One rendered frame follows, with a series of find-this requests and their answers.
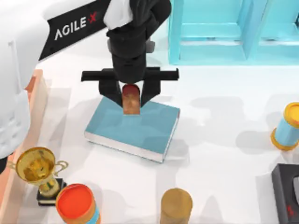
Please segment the teal book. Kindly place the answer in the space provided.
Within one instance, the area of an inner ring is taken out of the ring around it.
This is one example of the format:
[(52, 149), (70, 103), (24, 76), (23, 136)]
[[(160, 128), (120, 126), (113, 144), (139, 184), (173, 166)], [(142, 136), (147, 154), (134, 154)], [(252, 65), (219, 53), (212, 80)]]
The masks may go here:
[(85, 129), (85, 138), (163, 163), (179, 116), (179, 108), (152, 101), (141, 108), (139, 115), (124, 115), (116, 103), (102, 98)]

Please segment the brown cylindrical can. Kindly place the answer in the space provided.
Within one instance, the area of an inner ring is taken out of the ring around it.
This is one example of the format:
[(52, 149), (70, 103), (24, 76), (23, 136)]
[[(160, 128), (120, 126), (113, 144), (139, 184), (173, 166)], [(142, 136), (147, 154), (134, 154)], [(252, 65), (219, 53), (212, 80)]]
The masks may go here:
[(161, 199), (160, 224), (188, 224), (192, 207), (192, 197), (187, 191), (167, 190)]

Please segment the black box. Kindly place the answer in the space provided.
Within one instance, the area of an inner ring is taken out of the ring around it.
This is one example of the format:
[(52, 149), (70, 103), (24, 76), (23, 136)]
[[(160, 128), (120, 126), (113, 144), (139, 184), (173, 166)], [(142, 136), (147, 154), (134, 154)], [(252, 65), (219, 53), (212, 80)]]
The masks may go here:
[(299, 224), (299, 165), (279, 163), (271, 178), (279, 224)]

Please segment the blue and yellow can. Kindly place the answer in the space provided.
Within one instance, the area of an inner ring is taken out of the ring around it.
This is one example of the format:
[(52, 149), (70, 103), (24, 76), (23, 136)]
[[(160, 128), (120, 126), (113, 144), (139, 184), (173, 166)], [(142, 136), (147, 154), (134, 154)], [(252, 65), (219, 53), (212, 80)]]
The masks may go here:
[(285, 107), (283, 118), (271, 133), (271, 142), (283, 151), (293, 150), (299, 144), (299, 102)]

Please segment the light blue rack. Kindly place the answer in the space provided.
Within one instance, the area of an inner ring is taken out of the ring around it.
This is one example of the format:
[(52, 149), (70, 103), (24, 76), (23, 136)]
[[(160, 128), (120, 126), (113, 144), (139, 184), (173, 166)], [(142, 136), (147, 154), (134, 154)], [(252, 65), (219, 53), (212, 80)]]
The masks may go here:
[(171, 0), (174, 65), (299, 65), (299, 0)]

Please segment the orange-lidded can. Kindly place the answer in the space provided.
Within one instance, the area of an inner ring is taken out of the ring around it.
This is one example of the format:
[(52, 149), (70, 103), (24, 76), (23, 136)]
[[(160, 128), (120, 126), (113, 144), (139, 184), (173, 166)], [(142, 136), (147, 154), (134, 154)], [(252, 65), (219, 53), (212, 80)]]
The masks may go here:
[(100, 210), (91, 189), (80, 183), (63, 188), (56, 197), (56, 209), (65, 224), (100, 224)]

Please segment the gold trophy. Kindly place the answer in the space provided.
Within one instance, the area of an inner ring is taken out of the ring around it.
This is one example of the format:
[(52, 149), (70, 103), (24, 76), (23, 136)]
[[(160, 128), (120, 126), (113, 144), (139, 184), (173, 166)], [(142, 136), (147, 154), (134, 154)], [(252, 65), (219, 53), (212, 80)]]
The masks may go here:
[(56, 161), (53, 152), (45, 147), (34, 147), (23, 152), (16, 163), (7, 162), (25, 182), (38, 186), (39, 206), (54, 206), (59, 192), (66, 187), (58, 173), (68, 168), (66, 161)]

